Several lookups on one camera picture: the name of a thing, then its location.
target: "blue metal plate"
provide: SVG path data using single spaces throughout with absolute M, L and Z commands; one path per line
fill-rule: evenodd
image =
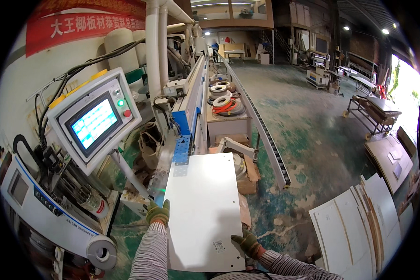
M 191 135 L 182 135 L 176 139 L 176 148 L 174 149 L 173 162 L 185 163 L 188 161 L 188 150 L 190 147 Z

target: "work glove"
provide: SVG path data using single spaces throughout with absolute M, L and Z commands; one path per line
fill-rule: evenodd
M 231 235 L 230 238 L 240 244 L 241 249 L 246 253 L 246 255 L 252 259 L 258 259 L 258 250 L 262 248 L 262 245 L 257 242 L 257 238 L 252 232 L 243 229 L 243 237 L 239 235 Z
M 170 220 L 170 201 L 168 199 L 163 203 L 163 208 L 160 208 L 154 201 L 150 201 L 148 206 L 148 213 L 146 213 L 146 221 L 150 224 L 159 222 L 168 227 Z

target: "red banner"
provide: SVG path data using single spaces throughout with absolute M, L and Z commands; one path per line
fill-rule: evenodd
M 136 18 L 145 18 L 146 3 L 141 0 L 42 0 L 30 20 L 71 8 L 92 8 Z
M 26 57 L 65 42 L 105 36 L 117 28 L 132 31 L 145 29 L 145 21 L 131 16 L 100 13 L 60 14 L 29 21 Z

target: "concrete floor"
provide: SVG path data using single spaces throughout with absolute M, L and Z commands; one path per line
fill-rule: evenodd
M 319 246 L 308 210 L 357 185 L 361 174 L 368 179 L 376 172 L 365 155 L 366 128 L 353 116 L 342 117 L 355 94 L 355 83 L 344 78 L 340 92 L 345 97 L 334 96 L 306 83 L 306 71 L 299 67 L 258 65 L 256 61 L 239 62 L 232 67 L 273 133 L 292 180 L 291 187 L 284 191 L 277 187 L 261 144 L 258 167 L 262 178 L 258 192 L 246 196 L 251 230 L 266 249 L 306 260 L 308 245 Z M 123 152 L 130 165 L 139 153 L 138 135 L 138 131 L 131 134 Z M 372 141 L 381 137 L 375 136 Z M 118 190 L 126 182 L 112 161 L 101 179 Z M 409 176 L 394 195 L 396 205 L 404 199 L 408 187 Z M 105 279 L 128 278 L 146 229 L 146 222 L 120 204 L 111 233 L 118 246 L 118 261 L 112 272 L 106 272 Z M 169 271 L 169 277 L 208 278 L 203 273 L 178 271 Z

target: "touchscreen display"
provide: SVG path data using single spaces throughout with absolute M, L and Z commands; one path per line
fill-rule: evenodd
M 87 149 L 110 126 L 117 122 L 109 99 L 103 100 L 72 125 L 79 141 Z

